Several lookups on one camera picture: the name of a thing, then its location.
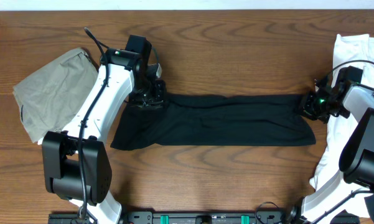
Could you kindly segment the black polo shirt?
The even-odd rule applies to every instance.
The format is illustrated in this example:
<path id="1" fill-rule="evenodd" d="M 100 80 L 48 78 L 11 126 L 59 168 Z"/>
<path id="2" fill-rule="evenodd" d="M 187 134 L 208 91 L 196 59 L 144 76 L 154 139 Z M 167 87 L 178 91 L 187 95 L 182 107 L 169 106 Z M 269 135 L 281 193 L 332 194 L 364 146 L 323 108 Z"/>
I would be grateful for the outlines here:
<path id="1" fill-rule="evenodd" d="M 127 105 L 111 147 L 309 146 L 311 127 L 294 109 L 301 95 L 169 95 L 163 108 Z"/>

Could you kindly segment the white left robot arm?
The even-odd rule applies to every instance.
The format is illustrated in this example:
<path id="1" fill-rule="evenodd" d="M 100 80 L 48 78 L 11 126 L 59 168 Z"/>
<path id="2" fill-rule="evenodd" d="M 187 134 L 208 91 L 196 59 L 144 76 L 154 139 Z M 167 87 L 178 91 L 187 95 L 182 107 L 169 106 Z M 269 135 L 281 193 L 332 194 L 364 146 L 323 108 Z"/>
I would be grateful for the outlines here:
<path id="1" fill-rule="evenodd" d="M 112 196 L 112 170 L 105 149 L 123 102 L 139 109 L 162 106 L 164 84 L 151 50 L 108 49 L 98 78 L 76 116 L 61 132 L 42 140 L 48 192 L 78 207 L 76 214 L 51 214 L 49 223 L 119 223 L 122 206 Z"/>

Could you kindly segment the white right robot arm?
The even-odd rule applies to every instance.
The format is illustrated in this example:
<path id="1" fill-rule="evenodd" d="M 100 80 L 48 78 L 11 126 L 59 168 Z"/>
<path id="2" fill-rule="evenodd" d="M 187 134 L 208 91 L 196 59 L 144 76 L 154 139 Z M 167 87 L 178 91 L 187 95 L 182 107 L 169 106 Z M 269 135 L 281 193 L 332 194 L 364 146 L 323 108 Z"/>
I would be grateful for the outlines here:
<path id="1" fill-rule="evenodd" d="M 351 86 L 342 105 L 358 125 L 342 150 L 338 171 L 318 191 L 304 197 L 293 223 L 331 220 L 351 198 L 374 194 L 374 89 Z"/>

